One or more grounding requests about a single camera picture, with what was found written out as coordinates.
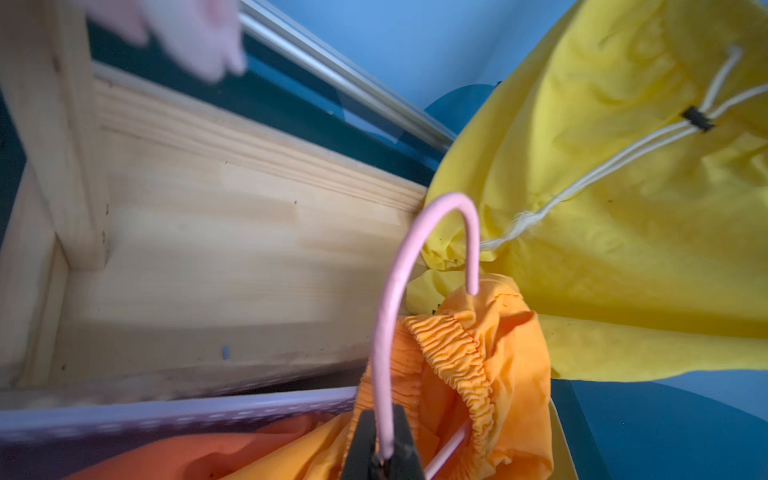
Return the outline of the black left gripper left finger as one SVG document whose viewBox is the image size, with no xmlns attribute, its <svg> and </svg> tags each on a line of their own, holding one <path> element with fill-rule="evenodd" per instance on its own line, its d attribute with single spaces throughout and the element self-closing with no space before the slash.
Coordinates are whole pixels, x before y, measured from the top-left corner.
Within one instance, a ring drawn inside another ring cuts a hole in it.
<svg viewBox="0 0 768 480">
<path fill-rule="evenodd" d="M 377 479 L 376 435 L 375 413 L 373 410 L 365 410 L 358 419 L 340 475 L 341 480 Z"/>
</svg>

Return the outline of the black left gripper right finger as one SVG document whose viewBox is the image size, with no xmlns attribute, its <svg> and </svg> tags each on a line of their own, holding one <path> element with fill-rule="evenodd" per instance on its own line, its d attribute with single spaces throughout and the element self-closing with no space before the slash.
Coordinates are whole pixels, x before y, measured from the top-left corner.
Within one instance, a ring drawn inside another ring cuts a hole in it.
<svg viewBox="0 0 768 480">
<path fill-rule="evenodd" d="M 386 478 L 389 480 L 424 480 L 421 464 L 405 409 L 393 406 L 394 453 L 386 461 Z"/>
</svg>

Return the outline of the light orange shorts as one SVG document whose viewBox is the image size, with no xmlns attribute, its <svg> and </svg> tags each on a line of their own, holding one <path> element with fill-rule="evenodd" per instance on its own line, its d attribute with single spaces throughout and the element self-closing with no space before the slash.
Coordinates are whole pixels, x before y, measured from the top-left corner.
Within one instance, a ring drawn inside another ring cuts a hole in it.
<svg viewBox="0 0 768 480">
<path fill-rule="evenodd" d="M 518 286 L 488 274 L 476 296 L 458 289 L 436 314 L 399 319 L 392 397 L 429 464 L 465 423 L 468 439 L 440 479 L 547 479 L 554 470 L 550 359 Z"/>
</svg>

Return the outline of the dark orange shorts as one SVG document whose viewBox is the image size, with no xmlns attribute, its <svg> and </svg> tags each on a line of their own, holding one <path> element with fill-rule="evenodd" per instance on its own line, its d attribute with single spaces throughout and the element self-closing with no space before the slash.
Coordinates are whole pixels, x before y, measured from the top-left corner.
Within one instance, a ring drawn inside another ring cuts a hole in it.
<svg viewBox="0 0 768 480">
<path fill-rule="evenodd" d="M 176 436 L 71 474 L 71 479 L 336 479 L 351 414 L 308 413 L 251 433 Z"/>
</svg>

